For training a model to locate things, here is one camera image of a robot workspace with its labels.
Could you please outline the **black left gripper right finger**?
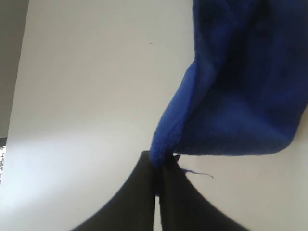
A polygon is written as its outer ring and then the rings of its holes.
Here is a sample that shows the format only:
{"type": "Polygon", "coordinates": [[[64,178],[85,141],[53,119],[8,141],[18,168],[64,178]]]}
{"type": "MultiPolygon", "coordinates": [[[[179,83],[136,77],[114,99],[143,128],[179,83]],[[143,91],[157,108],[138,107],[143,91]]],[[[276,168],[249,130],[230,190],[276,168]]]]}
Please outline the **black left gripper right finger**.
{"type": "Polygon", "coordinates": [[[169,157],[159,169],[157,192],[162,230],[242,231],[242,225],[219,211],[196,190],[178,165],[179,157],[169,157]]]}

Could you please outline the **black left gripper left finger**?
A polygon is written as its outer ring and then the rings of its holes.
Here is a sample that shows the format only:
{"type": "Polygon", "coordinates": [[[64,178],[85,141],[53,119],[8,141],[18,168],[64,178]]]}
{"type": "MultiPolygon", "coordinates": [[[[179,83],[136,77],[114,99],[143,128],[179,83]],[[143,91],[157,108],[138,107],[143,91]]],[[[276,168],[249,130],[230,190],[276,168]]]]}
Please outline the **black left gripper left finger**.
{"type": "Polygon", "coordinates": [[[155,182],[150,152],[143,151],[119,191],[75,231],[152,231],[155,182]]]}

